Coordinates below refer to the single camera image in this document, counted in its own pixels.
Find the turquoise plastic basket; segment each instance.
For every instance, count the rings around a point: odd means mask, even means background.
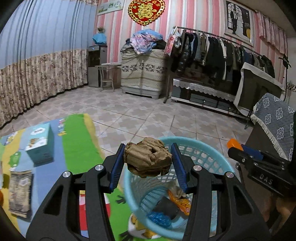
[[[186,137],[161,137],[166,147],[170,150],[171,145],[177,143],[183,155],[190,156],[195,164],[203,166],[209,172],[223,175],[225,172],[233,172],[234,169],[226,158],[211,146]],[[156,204],[167,195],[167,183],[175,180],[176,174],[173,165],[167,175],[140,178],[126,170],[124,174],[124,193],[126,202],[137,219],[151,231],[173,239],[181,240],[187,224],[184,215],[178,215],[172,220],[169,228],[163,228],[147,218]],[[210,236],[215,235],[217,227],[217,193],[212,192],[212,215]]]

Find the tiled floor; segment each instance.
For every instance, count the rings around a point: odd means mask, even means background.
[[[244,144],[252,131],[251,127],[244,130],[244,123],[234,118],[170,100],[163,104],[163,99],[122,94],[121,89],[100,92],[85,86],[35,106],[0,130],[0,136],[72,113],[91,116],[107,155],[115,153],[120,143],[176,135],[201,140],[228,157],[227,141],[236,138]]]

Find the basket rim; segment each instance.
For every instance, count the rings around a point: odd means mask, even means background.
[[[158,138],[159,140],[163,141],[164,143],[170,141],[186,141],[186,142],[194,142],[200,146],[204,146],[206,149],[209,149],[211,151],[213,151],[218,157],[220,157],[221,159],[223,159],[225,161],[225,164],[227,164],[229,170],[228,171],[232,171],[235,174],[235,170],[233,169],[233,167],[230,165],[230,163],[226,160],[226,157],[224,157],[220,152],[218,152],[215,148],[211,147],[210,145],[199,141],[199,140],[195,140],[192,138],[187,138],[187,137],[160,137]],[[174,230],[169,230],[166,228],[163,228],[157,224],[155,224],[154,222],[152,222],[150,219],[146,218],[144,220],[142,220],[141,216],[142,215],[142,211],[140,209],[140,206],[136,203],[132,189],[131,189],[131,185],[130,185],[130,178],[131,178],[132,173],[127,169],[127,167],[125,167],[125,171],[124,171],[124,195],[126,197],[126,202],[128,203],[131,212],[138,218],[140,219],[140,222],[147,227],[148,229],[150,229],[151,231],[157,233],[158,235],[161,235],[163,237],[166,238],[170,238],[170,239],[177,239],[177,240],[182,240],[183,236],[184,236],[184,232],[177,232]]]

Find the clothes rack rod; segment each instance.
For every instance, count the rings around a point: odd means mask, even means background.
[[[263,57],[261,54],[255,52],[254,50],[252,50],[252,49],[250,49],[250,48],[248,48],[248,47],[246,47],[246,46],[244,46],[244,45],[242,45],[242,44],[239,44],[239,43],[237,43],[237,42],[235,42],[235,41],[232,41],[232,40],[230,40],[230,39],[224,38],[224,37],[222,37],[222,36],[219,36],[219,35],[216,35],[216,34],[211,34],[211,33],[208,33],[208,32],[205,32],[205,31],[201,31],[201,30],[197,30],[197,29],[193,29],[193,28],[185,28],[185,27],[179,27],[179,26],[177,26],[177,28],[179,28],[179,29],[191,30],[191,31],[194,31],[194,32],[200,32],[200,33],[204,33],[204,34],[208,34],[208,35],[215,36],[215,37],[220,38],[220,39],[225,39],[226,41],[229,41],[229,42],[232,42],[232,43],[234,43],[234,44],[240,45],[240,46],[244,47],[245,49],[248,49],[248,50],[252,51],[253,53],[259,55],[260,57]]]

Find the red heart decoration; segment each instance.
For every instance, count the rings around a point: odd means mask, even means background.
[[[163,0],[133,0],[128,7],[129,16],[138,24],[148,25],[164,11]]]

